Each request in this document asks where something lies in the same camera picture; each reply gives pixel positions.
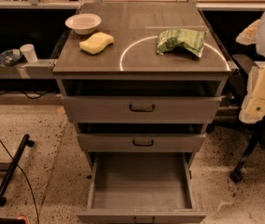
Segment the grey bottom drawer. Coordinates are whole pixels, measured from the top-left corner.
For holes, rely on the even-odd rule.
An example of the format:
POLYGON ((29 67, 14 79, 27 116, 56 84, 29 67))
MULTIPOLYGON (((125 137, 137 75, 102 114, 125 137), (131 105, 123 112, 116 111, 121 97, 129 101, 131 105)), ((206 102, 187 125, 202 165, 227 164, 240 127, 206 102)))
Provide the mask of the grey bottom drawer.
POLYGON ((84 224, 200 224, 183 153, 100 153, 84 224))

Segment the grey drawer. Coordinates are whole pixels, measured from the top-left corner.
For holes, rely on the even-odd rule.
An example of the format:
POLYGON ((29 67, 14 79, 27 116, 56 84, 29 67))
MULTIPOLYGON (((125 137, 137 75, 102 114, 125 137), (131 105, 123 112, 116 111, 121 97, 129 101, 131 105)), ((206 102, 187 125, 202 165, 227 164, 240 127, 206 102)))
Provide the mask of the grey drawer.
POLYGON ((193 124, 107 124, 79 125, 78 142, 89 152, 195 152, 205 134, 193 124))
POLYGON ((200 224, 183 153, 100 153, 84 224, 200 224))
POLYGON ((219 104, 188 80, 79 80, 63 97, 70 120, 91 123, 207 123, 219 104))

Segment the grey drawer cabinet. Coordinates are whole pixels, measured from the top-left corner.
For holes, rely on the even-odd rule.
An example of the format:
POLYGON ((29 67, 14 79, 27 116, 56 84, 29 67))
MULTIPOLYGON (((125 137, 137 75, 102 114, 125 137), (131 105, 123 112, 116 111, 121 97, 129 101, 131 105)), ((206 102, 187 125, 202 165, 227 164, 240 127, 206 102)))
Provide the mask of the grey drawer cabinet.
MULTIPOLYGON (((79 47, 80 36, 70 34, 53 74, 62 100, 79 80, 177 80, 201 81, 221 102, 220 94, 231 68, 214 37, 207 35, 202 57, 187 51, 156 52, 157 36, 169 29, 206 32, 208 26, 196 7, 187 3, 88 3, 83 11, 102 18, 100 31, 112 35, 114 43, 97 55, 79 47)), ((201 126, 205 134, 207 123, 201 126)))

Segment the grey top drawer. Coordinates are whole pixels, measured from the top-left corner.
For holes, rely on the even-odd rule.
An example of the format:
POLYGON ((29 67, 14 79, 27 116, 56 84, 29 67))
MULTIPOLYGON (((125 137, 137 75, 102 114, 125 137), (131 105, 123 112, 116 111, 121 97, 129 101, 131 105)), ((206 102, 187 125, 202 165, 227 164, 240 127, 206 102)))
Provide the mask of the grey top drawer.
POLYGON ((79 80, 63 97, 70 120, 91 123, 207 123, 219 104, 188 80, 79 80))

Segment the grey middle drawer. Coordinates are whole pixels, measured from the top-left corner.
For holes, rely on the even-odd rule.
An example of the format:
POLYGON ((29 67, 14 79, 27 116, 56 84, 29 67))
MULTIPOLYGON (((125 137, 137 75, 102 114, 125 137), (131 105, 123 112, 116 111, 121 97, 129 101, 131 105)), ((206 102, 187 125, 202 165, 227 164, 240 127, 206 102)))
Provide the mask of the grey middle drawer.
POLYGON ((107 124, 79 125, 78 142, 89 152, 195 152, 205 134, 193 124, 107 124))

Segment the yellow sponge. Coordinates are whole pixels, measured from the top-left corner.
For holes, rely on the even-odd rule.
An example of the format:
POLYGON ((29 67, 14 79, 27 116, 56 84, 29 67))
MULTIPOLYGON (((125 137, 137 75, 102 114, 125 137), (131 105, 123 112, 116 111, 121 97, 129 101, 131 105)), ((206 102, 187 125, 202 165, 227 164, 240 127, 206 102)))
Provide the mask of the yellow sponge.
POLYGON ((90 36, 87 40, 80 42, 79 47, 90 54, 97 54, 113 43, 114 37, 112 35, 98 32, 90 36))

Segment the green chip bag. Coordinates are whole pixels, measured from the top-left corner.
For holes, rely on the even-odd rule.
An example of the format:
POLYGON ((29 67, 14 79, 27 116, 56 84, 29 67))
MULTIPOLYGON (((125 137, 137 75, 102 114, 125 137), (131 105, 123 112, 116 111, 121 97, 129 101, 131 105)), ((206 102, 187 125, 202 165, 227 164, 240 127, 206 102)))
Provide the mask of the green chip bag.
POLYGON ((163 54, 182 48, 201 58, 205 38, 206 32, 184 28, 169 29, 158 34, 156 52, 163 54))

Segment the white bowl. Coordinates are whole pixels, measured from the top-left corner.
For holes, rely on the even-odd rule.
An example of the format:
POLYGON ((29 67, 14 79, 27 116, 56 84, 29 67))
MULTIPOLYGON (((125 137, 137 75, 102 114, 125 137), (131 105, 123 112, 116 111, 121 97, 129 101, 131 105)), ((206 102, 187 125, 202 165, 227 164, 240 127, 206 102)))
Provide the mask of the white bowl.
POLYGON ((65 21, 65 25, 78 35, 88 35, 95 31, 102 19, 95 14, 82 13, 71 16, 65 21))

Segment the white paper cup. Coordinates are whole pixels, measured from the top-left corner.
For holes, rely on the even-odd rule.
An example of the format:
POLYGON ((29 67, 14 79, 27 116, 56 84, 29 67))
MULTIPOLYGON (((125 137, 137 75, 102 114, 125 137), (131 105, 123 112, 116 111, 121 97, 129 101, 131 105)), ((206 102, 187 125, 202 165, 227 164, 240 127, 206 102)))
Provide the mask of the white paper cup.
POLYGON ((33 44, 22 45, 20 51, 28 63, 36 63, 38 61, 35 53, 35 46, 33 44))

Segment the dark blue bowl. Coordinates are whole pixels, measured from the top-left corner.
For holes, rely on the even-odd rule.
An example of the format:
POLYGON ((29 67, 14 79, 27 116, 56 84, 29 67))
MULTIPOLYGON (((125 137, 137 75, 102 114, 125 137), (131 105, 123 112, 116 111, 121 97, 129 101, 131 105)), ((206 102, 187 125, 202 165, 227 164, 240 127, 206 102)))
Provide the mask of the dark blue bowl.
POLYGON ((0 64, 13 66, 22 61, 23 55, 19 49, 9 49, 0 54, 0 64))

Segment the black office chair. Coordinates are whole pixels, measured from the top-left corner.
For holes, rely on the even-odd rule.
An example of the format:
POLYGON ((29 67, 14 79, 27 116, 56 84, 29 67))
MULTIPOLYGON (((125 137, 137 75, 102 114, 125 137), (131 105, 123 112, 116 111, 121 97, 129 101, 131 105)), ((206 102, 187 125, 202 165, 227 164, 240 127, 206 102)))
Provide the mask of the black office chair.
POLYGON ((265 149, 265 65, 259 67, 243 54, 232 56, 238 66, 228 78, 228 88, 238 105, 232 120, 218 120, 213 125, 250 135, 249 143, 230 178, 234 183, 242 180, 242 168, 256 145, 265 149))

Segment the black bar stand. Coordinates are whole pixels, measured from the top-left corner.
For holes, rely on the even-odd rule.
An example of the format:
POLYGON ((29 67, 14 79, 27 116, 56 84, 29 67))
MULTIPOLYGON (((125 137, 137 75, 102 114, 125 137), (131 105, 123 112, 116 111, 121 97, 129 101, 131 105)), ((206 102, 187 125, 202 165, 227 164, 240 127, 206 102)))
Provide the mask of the black bar stand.
POLYGON ((30 135, 26 134, 22 139, 18 146, 18 149, 15 153, 15 155, 12 157, 12 160, 8 167, 6 168, 6 173, 4 175, 4 178, 2 180, 2 183, 0 184, 0 206, 4 206, 7 202, 7 199, 5 197, 5 192, 7 190, 8 184, 14 174, 14 171, 16 170, 18 163, 21 159, 21 155, 26 147, 32 147, 35 144, 33 140, 30 139, 30 135))

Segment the grey side shelf rail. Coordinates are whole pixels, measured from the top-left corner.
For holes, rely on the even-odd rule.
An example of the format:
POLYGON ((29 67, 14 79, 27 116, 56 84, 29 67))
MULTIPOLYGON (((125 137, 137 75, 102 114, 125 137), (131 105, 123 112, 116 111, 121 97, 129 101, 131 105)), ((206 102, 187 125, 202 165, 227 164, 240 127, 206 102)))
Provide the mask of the grey side shelf rail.
POLYGON ((54 79, 55 59, 39 59, 37 63, 0 64, 0 79, 54 79))

